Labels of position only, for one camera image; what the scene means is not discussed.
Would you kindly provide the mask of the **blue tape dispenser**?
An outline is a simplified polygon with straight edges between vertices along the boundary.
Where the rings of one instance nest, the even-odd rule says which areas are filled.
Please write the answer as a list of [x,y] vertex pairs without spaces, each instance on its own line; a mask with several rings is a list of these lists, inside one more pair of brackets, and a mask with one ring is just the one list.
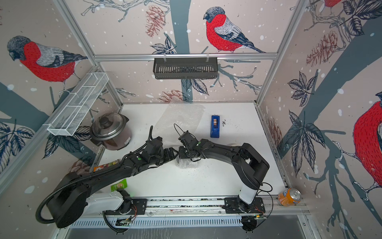
[[210,125],[210,137],[219,138],[220,136],[220,116],[212,115]]

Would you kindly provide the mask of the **bubble wrap sheet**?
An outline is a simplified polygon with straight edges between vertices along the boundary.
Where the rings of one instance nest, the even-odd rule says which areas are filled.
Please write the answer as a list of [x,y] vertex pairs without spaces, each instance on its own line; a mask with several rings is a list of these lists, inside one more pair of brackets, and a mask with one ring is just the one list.
[[193,162],[189,158],[187,159],[177,158],[176,162],[177,162],[177,166],[180,169],[192,169],[192,168],[198,168],[200,166],[199,161]]
[[184,102],[178,98],[172,99],[154,126],[153,136],[160,136],[165,143],[179,143],[178,137],[183,131],[196,131],[205,109],[200,104]]

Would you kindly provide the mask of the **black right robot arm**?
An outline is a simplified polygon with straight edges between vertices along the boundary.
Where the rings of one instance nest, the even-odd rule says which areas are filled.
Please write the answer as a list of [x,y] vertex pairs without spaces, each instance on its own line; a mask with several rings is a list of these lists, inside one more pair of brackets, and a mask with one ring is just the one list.
[[178,140],[186,148],[187,158],[215,159],[231,164],[243,183],[239,202],[253,203],[270,166],[252,145],[226,146],[207,139],[198,140],[189,131],[181,134]]

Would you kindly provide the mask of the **small circuit board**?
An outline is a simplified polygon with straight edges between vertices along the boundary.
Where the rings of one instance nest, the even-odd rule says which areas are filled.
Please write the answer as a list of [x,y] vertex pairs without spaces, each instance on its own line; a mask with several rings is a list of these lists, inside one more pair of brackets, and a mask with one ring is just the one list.
[[129,227],[131,226],[132,222],[132,219],[117,219],[115,225],[117,227]]

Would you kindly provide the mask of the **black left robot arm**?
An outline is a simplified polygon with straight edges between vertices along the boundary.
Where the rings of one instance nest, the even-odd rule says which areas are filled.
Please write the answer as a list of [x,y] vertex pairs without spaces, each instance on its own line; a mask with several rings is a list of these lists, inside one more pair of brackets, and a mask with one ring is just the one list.
[[41,224],[55,223],[58,228],[69,226],[84,213],[88,206],[86,200],[100,189],[145,170],[157,168],[176,159],[178,155],[178,150],[164,148],[162,138],[157,137],[126,154],[115,165],[81,175],[68,173],[37,207],[35,218]]

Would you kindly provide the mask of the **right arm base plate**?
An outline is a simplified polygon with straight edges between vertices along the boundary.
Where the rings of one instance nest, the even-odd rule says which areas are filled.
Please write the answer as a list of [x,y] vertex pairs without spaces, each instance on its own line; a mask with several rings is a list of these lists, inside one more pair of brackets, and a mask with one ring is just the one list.
[[250,204],[246,204],[239,197],[226,197],[222,208],[227,214],[265,214],[266,212],[261,197],[255,197]]

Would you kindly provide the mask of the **white mesh wall shelf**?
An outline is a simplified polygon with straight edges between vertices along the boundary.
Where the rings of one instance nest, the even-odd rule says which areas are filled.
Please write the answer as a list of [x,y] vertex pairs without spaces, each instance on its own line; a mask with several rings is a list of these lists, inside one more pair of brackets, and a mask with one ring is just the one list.
[[104,72],[87,74],[47,130],[54,136],[73,136],[108,81]]

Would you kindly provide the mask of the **steel rice cooker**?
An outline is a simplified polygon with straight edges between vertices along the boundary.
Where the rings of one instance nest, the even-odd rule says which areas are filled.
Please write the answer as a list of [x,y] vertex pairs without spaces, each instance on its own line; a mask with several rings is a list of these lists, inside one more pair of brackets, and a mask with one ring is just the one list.
[[120,150],[132,139],[127,125],[129,118],[119,113],[107,113],[99,117],[90,128],[91,142],[108,150]]

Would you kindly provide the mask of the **green snack packet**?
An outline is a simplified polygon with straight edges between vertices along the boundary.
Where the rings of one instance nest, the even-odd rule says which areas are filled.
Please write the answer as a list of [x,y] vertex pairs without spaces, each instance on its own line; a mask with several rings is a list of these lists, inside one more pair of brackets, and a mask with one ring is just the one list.
[[127,181],[126,181],[126,179],[123,179],[120,182],[117,182],[117,183],[112,184],[110,186],[111,192],[117,191],[118,189],[125,189],[125,188],[127,188]]

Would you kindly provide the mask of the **orange soda can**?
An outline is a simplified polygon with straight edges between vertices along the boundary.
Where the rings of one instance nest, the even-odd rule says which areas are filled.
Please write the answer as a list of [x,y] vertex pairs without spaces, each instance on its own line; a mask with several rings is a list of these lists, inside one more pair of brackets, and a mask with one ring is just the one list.
[[300,203],[301,193],[295,188],[289,188],[278,195],[278,200],[283,206],[289,207]]

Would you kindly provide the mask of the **red snack packet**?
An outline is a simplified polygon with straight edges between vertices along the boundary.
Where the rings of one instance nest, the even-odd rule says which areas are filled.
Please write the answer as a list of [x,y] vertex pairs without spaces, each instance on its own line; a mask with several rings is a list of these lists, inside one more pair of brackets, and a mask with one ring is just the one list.
[[114,165],[119,164],[119,163],[120,163],[120,160],[118,159],[118,160],[115,160],[115,161],[107,163],[107,164],[102,164],[102,165],[96,166],[96,167],[94,167],[93,172],[114,166]]

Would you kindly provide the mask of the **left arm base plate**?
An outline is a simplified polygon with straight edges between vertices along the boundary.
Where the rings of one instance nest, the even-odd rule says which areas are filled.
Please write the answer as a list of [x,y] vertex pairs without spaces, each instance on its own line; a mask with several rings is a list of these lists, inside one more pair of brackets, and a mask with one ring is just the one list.
[[105,211],[106,215],[144,215],[147,206],[147,199],[143,198],[133,198],[131,200],[125,200],[121,206],[116,210],[107,210]]

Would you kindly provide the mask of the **aluminium mounting rail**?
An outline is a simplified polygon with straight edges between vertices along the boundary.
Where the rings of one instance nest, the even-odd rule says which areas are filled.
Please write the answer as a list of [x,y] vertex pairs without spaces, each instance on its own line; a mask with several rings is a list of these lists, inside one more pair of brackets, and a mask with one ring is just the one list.
[[[222,208],[224,198],[228,196],[214,197],[148,197],[144,215],[147,217],[170,217],[170,216],[220,216],[220,215],[309,215],[310,212],[305,204],[295,206],[282,206],[277,198],[260,196],[263,199],[265,214],[227,214]],[[101,215],[107,210],[116,210],[125,200],[133,199],[122,197],[119,194],[95,194],[86,199],[85,208],[79,217],[88,215]]]

